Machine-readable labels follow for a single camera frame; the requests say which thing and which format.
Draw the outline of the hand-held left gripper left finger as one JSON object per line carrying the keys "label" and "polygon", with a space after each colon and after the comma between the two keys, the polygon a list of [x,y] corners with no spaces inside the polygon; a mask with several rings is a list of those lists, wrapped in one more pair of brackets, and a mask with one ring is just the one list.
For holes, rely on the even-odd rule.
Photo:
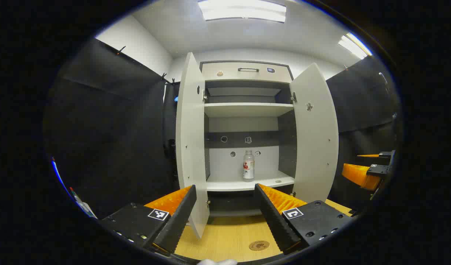
{"label": "hand-held left gripper left finger", "polygon": [[168,257],[175,253],[196,199],[196,186],[190,185],[145,205],[129,203],[100,224],[137,248]]}

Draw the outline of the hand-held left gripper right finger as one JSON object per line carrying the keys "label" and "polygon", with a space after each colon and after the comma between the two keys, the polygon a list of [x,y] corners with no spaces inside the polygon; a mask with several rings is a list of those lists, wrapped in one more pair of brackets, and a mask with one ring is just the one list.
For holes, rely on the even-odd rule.
{"label": "hand-held left gripper right finger", "polygon": [[327,240],[353,219],[321,200],[304,202],[260,183],[255,184],[254,194],[278,248],[285,255]]}

